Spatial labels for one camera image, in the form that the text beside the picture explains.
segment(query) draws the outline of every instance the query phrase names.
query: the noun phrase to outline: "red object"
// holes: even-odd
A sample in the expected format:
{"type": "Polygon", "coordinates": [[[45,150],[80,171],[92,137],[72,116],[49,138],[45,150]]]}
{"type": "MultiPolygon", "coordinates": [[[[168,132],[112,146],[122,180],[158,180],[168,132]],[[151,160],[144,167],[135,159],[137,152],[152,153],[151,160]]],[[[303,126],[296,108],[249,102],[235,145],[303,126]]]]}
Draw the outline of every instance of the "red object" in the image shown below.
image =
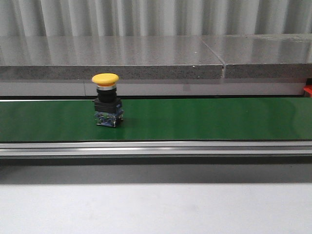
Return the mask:
{"type": "Polygon", "coordinates": [[[304,86],[303,90],[310,94],[310,97],[312,98],[312,84],[304,86]]]}

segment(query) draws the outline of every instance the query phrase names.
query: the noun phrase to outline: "yellow mushroom button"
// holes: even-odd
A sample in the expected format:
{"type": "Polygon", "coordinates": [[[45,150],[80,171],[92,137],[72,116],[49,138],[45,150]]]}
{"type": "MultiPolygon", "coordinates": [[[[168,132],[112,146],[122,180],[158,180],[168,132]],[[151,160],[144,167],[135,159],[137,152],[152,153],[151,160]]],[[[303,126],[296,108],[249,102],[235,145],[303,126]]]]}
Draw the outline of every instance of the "yellow mushroom button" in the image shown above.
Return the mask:
{"type": "Polygon", "coordinates": [[[102,73],[92,77],[92,82],[98,86],[112,86],[115,85],[117,80],[119,80],[119,77],[113,73],[102,73]]]}

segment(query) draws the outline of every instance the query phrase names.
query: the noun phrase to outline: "green conveyor belt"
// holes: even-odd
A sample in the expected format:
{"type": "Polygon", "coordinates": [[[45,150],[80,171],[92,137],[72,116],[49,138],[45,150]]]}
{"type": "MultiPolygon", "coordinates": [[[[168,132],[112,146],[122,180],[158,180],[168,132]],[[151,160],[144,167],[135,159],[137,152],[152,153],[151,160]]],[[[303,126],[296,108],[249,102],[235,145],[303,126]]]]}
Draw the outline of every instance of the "green conveyor belt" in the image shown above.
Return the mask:
{"type": "Polygon", "coordinates": [[[91,100],[0,102],[0,141],[312,139],[312,98],[123,100],[117,128],[91,100]]]}

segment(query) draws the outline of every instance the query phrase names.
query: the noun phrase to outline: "conveyor belt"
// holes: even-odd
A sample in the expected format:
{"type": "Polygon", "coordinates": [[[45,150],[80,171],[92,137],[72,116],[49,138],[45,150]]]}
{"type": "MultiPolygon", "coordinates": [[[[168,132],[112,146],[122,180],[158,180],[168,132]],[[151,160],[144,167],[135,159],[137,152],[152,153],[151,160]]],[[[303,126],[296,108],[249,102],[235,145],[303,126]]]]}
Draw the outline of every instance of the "conveyor belt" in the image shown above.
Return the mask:
{"type": "Polygon", "coordinates": [[[0,156],[312,156],[312,98],[126,99],[96,126],[91,100],[0,102],[0,156]]]}

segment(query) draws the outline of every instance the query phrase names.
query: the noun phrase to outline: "aluminum rail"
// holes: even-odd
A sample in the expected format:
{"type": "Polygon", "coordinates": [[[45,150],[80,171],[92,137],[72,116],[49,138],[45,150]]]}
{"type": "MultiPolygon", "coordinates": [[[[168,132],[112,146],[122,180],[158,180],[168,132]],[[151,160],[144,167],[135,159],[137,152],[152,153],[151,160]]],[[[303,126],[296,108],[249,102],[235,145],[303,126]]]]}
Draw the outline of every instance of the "aluminum rail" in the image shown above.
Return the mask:
{"type": "Polygon", "coordinates": [[[187,156],[312,156],[312,141],[2,143],[0,159],[187,156]]]}

